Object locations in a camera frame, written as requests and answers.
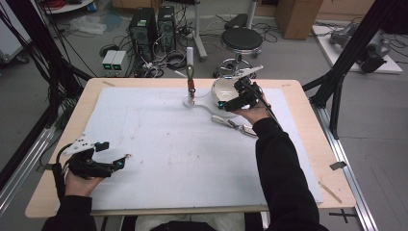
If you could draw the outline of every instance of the computer case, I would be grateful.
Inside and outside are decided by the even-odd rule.
[[[157,24],[153,8],[137,8],[129,24],[129,35],[138,54],[151,62],[155,59],[154,43],[158,39]]]
[[[174,7],[161,6],[157,17],[159,38],[163,51],[176,49],[176,28],[174,19]]]

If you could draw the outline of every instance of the stool seat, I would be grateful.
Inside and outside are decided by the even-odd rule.
[[[231,28],[221,35],[221,44],[225,48],[243,53],[258,49],[262,42],[262,37],[256,31],[247,28]]]

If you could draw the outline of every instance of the metal rail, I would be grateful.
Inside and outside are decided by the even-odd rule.
[[[340,140],[337,140],[333,133],[330,131],[330,115],[327,113],[326,109],[317,108],[315,105],[312,105],[313,110],[315,111],[316,117],[318,118],[321,128],[330,143],[331,148],[336,156],[337,161],[345,162],[346,167],[343,168],[345,178],[347,179],[348,185],[351,188],[351,191],[354,194],[356,199],[355,210],[357,212],[358,218],[361,225],[365,231],[377,231],[377,225],[375,224],[374,218],[372,217],[369,205],[366,202],[366,199],[363,196],[363,193],[358,185],[358,182],[354,176],[354,173],[351,169],[351,165],[348,162],[347,156],[343,150]]]
[[[33,167],[38,162],[42,152],[54,137],[55,131],[55,126],[42,130],[41,134],[38,136],[37,140],[34,142],[21,164],[18,166],[12,177],[0,192],[0,218],[9,207],[10,203],[26,181],[29,174],[33,171]]]

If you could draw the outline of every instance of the gray floor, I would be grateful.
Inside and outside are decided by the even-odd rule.
[[[110,24],[103,36],[90,36],[82,33],[67,35],[67,39],[98,76],[104,76],[99,49],[117,36],[125,36],[129,24],[126,17],[120,18],[109,13],[110,8],[100,9],[96,15],[102,15]],[[58,16],[58,22],[64,26],[70,19],[86,11],[64,13]],[[202,20],[202,28],[217,17]],[[271,18],[256,18],[257,22],[273,25]],[[214,23],[207,33],[220,34],[222,23]],[[278,33],[275,43],[264,42],[262,54],[253,59],[252,64],[262,64],[265,68],[258,72],[262,79],[295,79],[302,85],[325,74],[330,65],[325,59],[315,38],[306,40],[282,39]],[[201,63],[195,56],[195,77],[212,78],[215,67],[224,59],[233,55],[224,51],[219,38],[202,38],[208,52],[208,60]],[[400,49],[407,54],[408,49]],[[71,49],[68,50],[71,61],[77,67],[90,73]],[[408,58],[392,51],[390,56],[395,61],[407,62]],[[344,91],[339,119],[339,135],[344,151],[350,161],[357,181],[369,204],[379,230],[408,230],[408,64],[400,64],[402,74],[362,74],[350,72],[344,81]],[[10,159],[21,141],[34,126],[47,106],[47,86],[39,76],[33,63],[14,62],[0,69],[0,124],[1,155],[0,167]],[[178,77],[166,70],[163,78]],[[312,96],[316,90],[310,90]],[[47,152],[44,159],[51,154]],[[0,230],[39,230],[43,219],[29,219],[24,215],[25,208],[37,186],[41,173],[33,171],[25,181],[6,213],[0,218]],[[344,210],[355,214],[354,210]],[[320,210],[321,223],[333,231],[362,230],[357,218],[329,216],[340,210]],[[111,218],[108,230],[117,230],[118,218]]]

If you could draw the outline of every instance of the person's right hand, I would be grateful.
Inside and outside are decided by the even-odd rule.
[[[90,196],[95,187],[103,179],[101,177],[93,177],[86,180],[69,171],[65,178],[65,195]]]
[[[236,111],[231,112],[231,113],[243,116],[252,125],[254,125],[254,123],[256,123],[258,120],[261,120],[261,119],[266,118],[266,117],[270,117],[269,112],[267,111],[267,109],[264,108],[264,106],[262,105],[262,103],[260,101],[258,101],[258,103],[255,105],[255,107],[253,107],[251,109],[240,109],[240,110],[236,110]]]

